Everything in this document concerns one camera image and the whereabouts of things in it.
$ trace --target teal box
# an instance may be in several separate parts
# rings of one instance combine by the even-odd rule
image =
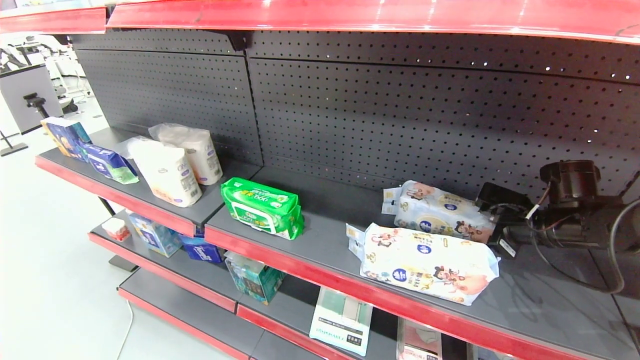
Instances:
[[[269,305],[282,284],[285,273],[258,261],[227,251],[225,263],[236,283],[236,288],[259,302]]]
[[[129,210],[127,215],[149,249],[170,258],[182,247],[176,231]]]

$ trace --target white cable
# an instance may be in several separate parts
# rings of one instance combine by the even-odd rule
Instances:
[[[127,338],[129,337],[129,332],[131,332],[131,325],[133,325],[133,309],[131,309],[131,304],[127,300],[127,306],[129,307],[129,314],[131,315],[131,319],[129,320],[129,326],[127,328],[127,333],[124,334],[124,339],[122,339],[122,344],[120,345],[120,350],[118,351],[118,357],[116,360],[120,358],[120,354],[122,354],[122,349],[124,348],[124,344],[127,342]]]

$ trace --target small red and white box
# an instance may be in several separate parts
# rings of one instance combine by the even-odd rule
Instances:
[[[102,228],[116,241],[124,241],[131,233],[124,220],[110,218],[102,224]]]

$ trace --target cartoon-printed package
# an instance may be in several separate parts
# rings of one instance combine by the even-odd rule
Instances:
[[[442,334],[425,325],[398,318],[397,360],[442,360]]]
[[[89,162],[83,144],[91,143],[91,139],[80,122],[60,117],[47,117],[40,123],[62,154]]]
[[[487,243],[495,224],[478,210],[471,200],[411,180],[385,189],[382,204],[396,226]]]
[[[371,224],[348,226],[364,245],[360,275],[423,294],[471,305],[498,277],[498,261],[483,243]]]

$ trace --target blue tissue pack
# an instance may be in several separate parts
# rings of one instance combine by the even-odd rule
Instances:
[[[191,259],[208,263],[221,263],[224,261],[222,255],[224,255],[225,251],[204,241],[204,233],[201,230],[196,229],[196,234],[193,238],[185,234],[178,234],[178,237]]]
[[[133,184],[140,181],[135,169],[117,152],[87,143],[83,147],[89,164],[100,174],[120,184]]]
[[[147,247],[168,258],[182,247],[178,232],[127,210],[127,215]]]

